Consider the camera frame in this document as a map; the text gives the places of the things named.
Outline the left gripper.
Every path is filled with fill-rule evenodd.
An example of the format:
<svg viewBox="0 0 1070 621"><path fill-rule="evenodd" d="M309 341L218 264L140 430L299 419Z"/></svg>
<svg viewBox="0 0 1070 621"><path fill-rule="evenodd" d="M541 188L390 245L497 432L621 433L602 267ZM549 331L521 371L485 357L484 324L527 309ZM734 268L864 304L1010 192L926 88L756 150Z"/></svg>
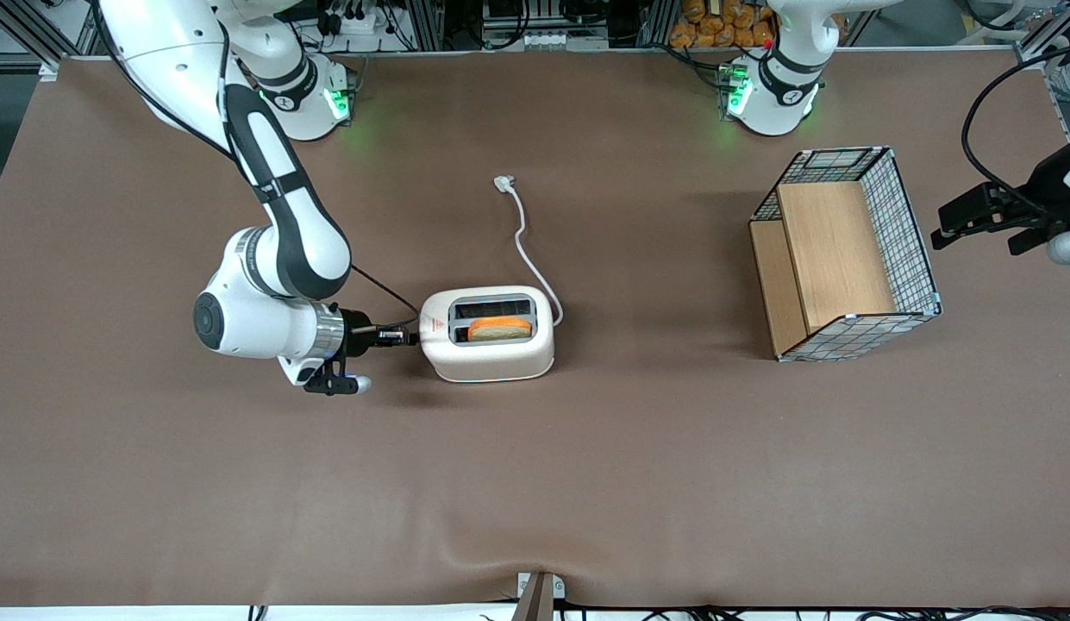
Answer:
<svg viewBox="0 0 1070 621"><path fill-rule="evenodd" d="M961 237L1023 229L1009 237L1007 247L1014 256L1043 247L1050 240L1048 227L1034 227L1034 212L1048 224L1070 227L1070 142L1040 161L1021 193L1029 207L993 182L981 182L937 210L941 227L931 233L933 249L947 248Z"/></svg>

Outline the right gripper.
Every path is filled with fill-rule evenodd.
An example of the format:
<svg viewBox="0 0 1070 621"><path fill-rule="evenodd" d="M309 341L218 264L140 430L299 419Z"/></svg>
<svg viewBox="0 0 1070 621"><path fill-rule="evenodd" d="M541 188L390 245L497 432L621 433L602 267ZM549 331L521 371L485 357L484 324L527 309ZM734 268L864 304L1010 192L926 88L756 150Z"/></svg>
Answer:
<svg viewBox="0 0 1070 621"><path fill-rule="evenodd" d="M366 313L349 308L341 308L341 318L343 321L341 357L361 357L377 343L380 348L419 346L419 335L412 335L414 327L410 329L407 323L389 323L377 328Z"/></svg>

